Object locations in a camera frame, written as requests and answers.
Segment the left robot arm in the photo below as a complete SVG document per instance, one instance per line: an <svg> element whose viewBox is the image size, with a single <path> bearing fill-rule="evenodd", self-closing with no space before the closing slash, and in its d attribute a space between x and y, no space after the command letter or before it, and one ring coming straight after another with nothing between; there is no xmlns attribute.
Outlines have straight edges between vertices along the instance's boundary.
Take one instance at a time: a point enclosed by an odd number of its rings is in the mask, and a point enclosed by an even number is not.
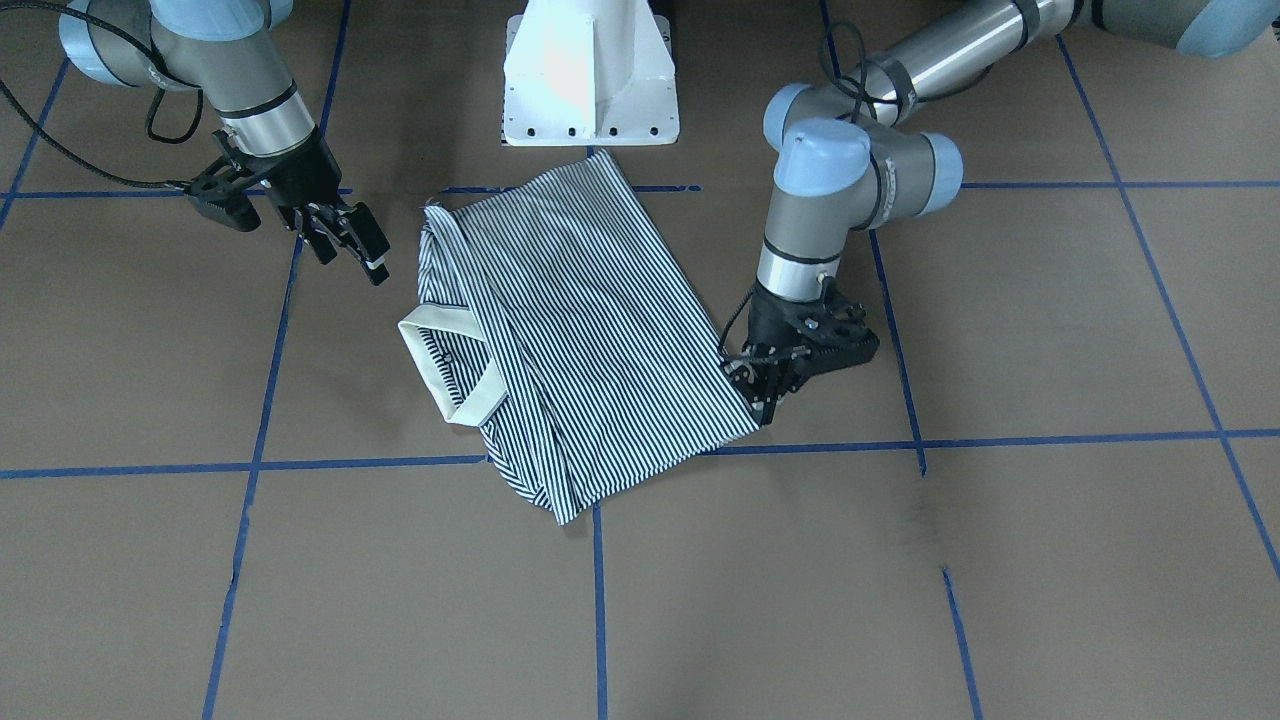
<svg viewBox="0 0 1280 720"><path fill-rule="evenodd" d="M1188 56L1221 58L1260 37L1275 1L965 1L822 86L787 85L763 135L777 154L741 350L722 368L768 425L812 378L869 363L879 347L864 307L836 277L847 236L948 206L961 188L957 145L899 127L924 105L965 92L1037 40L1085 22Z"/></svg>

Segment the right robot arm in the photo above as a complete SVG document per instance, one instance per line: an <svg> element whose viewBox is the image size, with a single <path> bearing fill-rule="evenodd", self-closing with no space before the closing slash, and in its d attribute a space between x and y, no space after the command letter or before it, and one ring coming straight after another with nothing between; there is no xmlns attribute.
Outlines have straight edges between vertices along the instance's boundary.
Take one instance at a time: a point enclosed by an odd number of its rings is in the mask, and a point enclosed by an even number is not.
<svg viewBox="0 0 1280 720"><path fill-rule="evenodd" d="M271 31L289 1L73 1L59 22L68 59L105 85L200 91L220 120L220 154L180 183L188 202L238 232L261 219L260 186L283 225L330 263L349 252L372 284L389 243L372 211L339 193L340 168Z"/></svg>

